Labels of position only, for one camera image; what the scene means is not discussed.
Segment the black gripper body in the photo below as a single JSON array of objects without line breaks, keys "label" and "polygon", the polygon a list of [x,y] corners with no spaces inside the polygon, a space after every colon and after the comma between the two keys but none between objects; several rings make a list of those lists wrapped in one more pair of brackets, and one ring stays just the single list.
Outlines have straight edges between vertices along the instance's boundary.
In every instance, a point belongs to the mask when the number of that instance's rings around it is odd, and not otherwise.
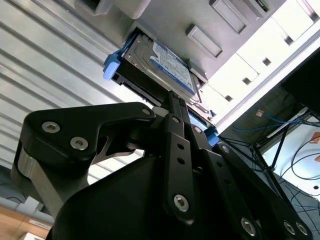
[{"label": "black gripper body", "polygon": [[143,157],[72,196],[50,240],[223,240],[226,217],[184,133],[165,130],[159,155]]}]

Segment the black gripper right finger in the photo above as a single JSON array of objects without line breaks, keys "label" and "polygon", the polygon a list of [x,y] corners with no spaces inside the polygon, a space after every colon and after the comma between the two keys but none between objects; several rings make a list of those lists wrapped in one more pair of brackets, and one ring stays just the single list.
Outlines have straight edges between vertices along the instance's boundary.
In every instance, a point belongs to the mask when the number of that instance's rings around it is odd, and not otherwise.
[{"label": "black gripper right finger", "polygon": [[311,240],[313,234],[294,210],[288,196],[266,162],[256,162],[264,182],[224,141],[211,146],[205,132],[192,125],[188,107],[179,99],[180,115],[193,150],[192,159],[203,177],[214,184],[225,222],[216,233],[223,240]]}]

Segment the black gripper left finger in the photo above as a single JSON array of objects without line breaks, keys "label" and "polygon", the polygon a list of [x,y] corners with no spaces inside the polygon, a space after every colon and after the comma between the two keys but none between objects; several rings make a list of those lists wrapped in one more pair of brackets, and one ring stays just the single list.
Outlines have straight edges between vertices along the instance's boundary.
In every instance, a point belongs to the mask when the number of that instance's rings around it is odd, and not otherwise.
[{"label": "black gripper left finger", "polygon": [[34,111],[24,119],[13,179],[56,220],[78,192],[136,160],[158,156],[164,131],[183,134],[180,99],[170,92],[155,108],[127,102]]}]

